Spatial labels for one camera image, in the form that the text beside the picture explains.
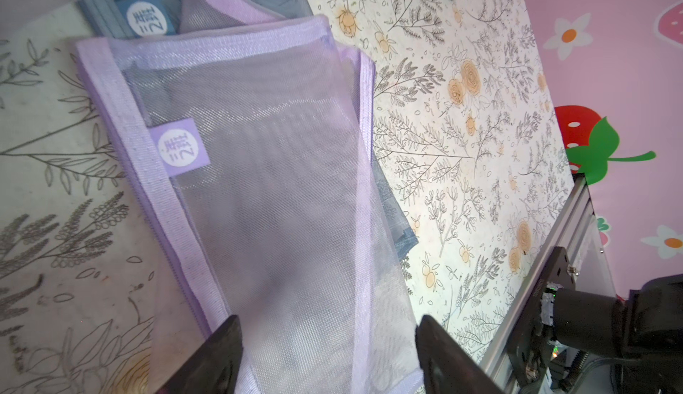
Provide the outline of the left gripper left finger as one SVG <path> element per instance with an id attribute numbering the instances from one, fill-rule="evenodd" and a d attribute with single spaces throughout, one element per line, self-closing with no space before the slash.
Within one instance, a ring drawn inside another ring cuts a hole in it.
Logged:
<path id="1" fill-rule="evenodd" d="M 240 319 L 232 315 L 157 390 L 157 394 L 233 394 L 243 355 Z"/>

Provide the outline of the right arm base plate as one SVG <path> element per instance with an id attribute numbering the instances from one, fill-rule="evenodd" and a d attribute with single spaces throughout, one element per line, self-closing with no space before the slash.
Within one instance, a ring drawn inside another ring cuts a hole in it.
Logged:
<path id="1" fill-rule="evenodd" d="M 542 316 L 542 299 L 545 294 L 553 298 L 562 288 L 576 288 L 568 266 L 567 249 L 555 247 L 535 279 L 505 347 L 512 365 L 512 377 L 519 388 L 531 393 L 540 392 L 554 350 L 552 326 L 546 324 L 550 319 Z"/>

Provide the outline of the large purple mesh pouch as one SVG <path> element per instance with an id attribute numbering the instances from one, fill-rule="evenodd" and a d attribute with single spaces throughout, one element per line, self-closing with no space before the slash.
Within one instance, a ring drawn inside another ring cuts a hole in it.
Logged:
<path id="1" fill-rule="evenodd" d="M 325 16 L 76 44 L 201 329 L 239 393 L 413 393 L 416 322 Z"/>

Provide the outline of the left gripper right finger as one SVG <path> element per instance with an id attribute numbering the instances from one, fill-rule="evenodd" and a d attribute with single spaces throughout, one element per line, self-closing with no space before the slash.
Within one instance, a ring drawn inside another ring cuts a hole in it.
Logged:
<path id="1" fill-rule="evenodd" d="M 503 394 L 432 316 L 422 317 L 415 344 L 427 394 Z"/>

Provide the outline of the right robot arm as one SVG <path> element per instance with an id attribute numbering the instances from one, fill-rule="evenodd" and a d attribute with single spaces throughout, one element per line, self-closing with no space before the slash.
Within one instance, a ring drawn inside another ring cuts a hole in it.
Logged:
<path id="1" fill-rule="evenodd" d="M 617 392 L 682 392 L 681 275 L 647 282 L 627 300 L 549 289 L 541 319 L 551 339 L 608 360 Z"/>

